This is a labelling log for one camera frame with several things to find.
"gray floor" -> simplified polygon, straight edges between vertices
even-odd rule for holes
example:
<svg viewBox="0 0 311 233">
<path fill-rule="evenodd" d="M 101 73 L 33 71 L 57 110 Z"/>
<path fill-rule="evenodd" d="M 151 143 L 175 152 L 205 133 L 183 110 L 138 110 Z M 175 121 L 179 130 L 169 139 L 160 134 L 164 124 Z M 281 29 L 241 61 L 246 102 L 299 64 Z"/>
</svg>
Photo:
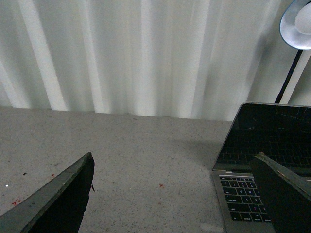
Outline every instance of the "gray floor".
<svg viewBox="0 0 311 233">
<path fill-rule="evenodd" d="M 0 108 L 0 215 L 90 151 L 79 232 L 224 232 L 210 170 L 230 124 Z"/>
</svg>

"curtain fold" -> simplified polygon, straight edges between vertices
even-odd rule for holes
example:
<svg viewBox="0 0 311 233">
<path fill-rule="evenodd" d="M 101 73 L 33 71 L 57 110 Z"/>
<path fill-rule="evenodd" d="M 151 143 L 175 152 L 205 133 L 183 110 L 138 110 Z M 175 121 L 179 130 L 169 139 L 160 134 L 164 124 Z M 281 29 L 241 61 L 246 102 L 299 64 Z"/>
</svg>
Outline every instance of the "curtain fold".
<svg viewBox="0 0 311 233">
<path fill-rule="evenodd" d="M 0 105 L 232 120 L 283 85 L 297 51 L 278 30 L 290 3 L 0 1 Z M 290 103 L 311 104 L 309 76 Z"/>
</svg>

